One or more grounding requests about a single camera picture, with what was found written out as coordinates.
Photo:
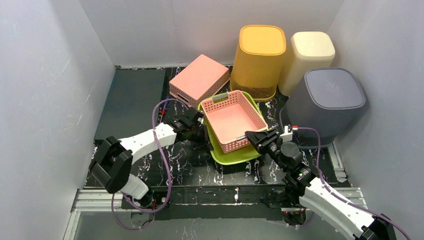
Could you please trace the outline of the pink perforated basket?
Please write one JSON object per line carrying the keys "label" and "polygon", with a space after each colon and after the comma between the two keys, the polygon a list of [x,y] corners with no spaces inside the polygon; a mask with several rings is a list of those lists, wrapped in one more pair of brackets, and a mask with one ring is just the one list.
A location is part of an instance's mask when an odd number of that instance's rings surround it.
{"label": "pink perforated basket", "polygon": [[204,116],[223,153],[247,146],[245,132],[268,129],[250,94],[234,90],[204,99],[200,104]]}
{"label": "pink perforated basket", "polygon": [[214,96],[230,80],[230,69],[201,54],[169,81],[171,96],[197,107]]}

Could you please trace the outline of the grey slatted waste bin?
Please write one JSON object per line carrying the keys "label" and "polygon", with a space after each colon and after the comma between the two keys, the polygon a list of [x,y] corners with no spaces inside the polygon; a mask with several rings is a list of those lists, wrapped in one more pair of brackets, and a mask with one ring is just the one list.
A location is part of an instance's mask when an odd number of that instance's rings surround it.
{"label": "grey slatted waste bin", "polygon": [[279,113],[281,124],[297,126],[292,141],[300,149],[332,144],[366,103],[354,75],[340,67],[308,70]]}

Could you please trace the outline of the orange slatted waste bin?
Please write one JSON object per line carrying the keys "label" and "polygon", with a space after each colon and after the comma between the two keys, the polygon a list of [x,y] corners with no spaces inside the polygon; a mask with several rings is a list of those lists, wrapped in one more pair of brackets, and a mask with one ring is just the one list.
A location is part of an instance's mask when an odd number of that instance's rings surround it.
{"label": "orange slatted waste bin", "polygon": [[242,27],[230,75],[230,89],[247,92],[256,102],[271,100],[277,92],[286,48],[285,33],[278,26]]}

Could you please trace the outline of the cream bin liner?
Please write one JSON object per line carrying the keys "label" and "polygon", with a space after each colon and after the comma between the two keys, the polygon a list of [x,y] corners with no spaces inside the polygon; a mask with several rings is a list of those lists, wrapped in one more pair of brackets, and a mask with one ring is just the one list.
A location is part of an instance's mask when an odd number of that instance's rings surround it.
{"label": "cream bin liner", "polygon": [[289,97],[304,74],[331,65],[336,55],[331,38],[321,31],[296,32],[290,39],[283,57],[278,89]]}

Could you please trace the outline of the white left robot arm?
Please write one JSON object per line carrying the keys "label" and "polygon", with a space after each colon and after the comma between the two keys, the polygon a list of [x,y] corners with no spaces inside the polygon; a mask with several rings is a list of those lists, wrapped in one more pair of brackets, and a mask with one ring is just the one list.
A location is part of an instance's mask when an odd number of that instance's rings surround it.
{"label": "white left robot arm", "polygon": [[108,193],[121,192],[135,200],[144,200],[152,190],[130,173],[131,166],[143,156],[178,142],[190,141],[195,148],[210,150],[212,145],[203,118],[201,111],[190,107],[183,114],[132,137],[96,139],[97,149],[88,171]]}

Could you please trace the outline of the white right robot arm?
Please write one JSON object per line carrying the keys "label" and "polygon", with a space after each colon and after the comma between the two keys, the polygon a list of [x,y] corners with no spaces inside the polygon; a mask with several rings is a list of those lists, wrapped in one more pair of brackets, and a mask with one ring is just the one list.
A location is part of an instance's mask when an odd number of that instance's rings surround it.
{"label": "white right robot arm", "polygon": [[269,155],[285,173],[283,200],[312,210],[348,240],[396,239],[395,225],[387,216],[354,204],[324,181],[317,166],[303,163],[299,147],[292,142],[297,129],[287,125],[283,133],[276,129],[245,132],[255,150]]}

